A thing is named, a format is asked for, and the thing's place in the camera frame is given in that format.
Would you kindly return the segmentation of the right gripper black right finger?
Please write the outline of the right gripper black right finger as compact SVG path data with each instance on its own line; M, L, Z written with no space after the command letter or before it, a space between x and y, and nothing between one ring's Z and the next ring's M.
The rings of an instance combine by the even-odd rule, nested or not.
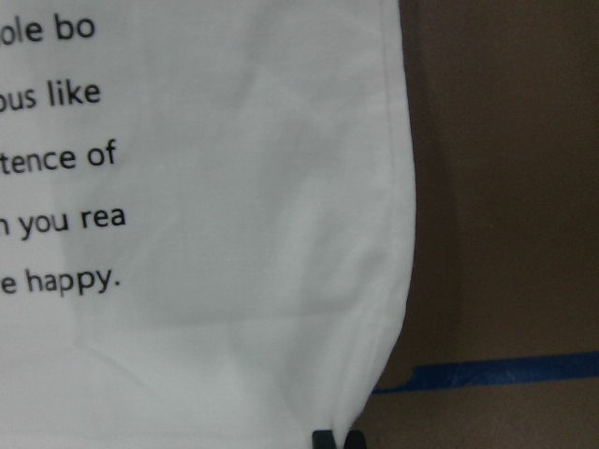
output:
M352 429L348 432L343 449L366 449L366 438L362 431Z

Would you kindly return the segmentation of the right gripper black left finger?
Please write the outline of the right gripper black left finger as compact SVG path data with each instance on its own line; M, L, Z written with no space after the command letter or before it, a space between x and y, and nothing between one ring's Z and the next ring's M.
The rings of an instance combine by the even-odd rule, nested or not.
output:
M313 449L336 449L336 441L334 435L330 429L318 429L312 434L312 448Z

